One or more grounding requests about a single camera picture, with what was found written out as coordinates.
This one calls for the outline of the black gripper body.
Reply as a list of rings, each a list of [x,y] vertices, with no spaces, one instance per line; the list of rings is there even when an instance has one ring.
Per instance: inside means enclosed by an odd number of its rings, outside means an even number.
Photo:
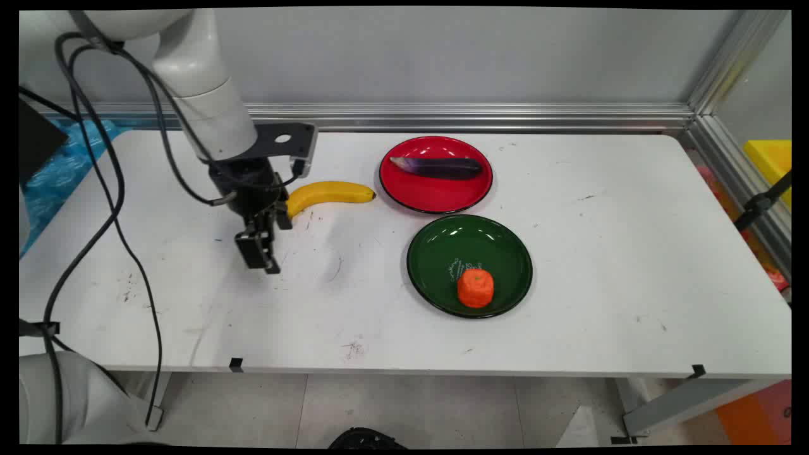
[[[263,215],[274,215],[277,202],[289,193],[266,157],[209,165],[209,176],[226,206],[249,224]]]

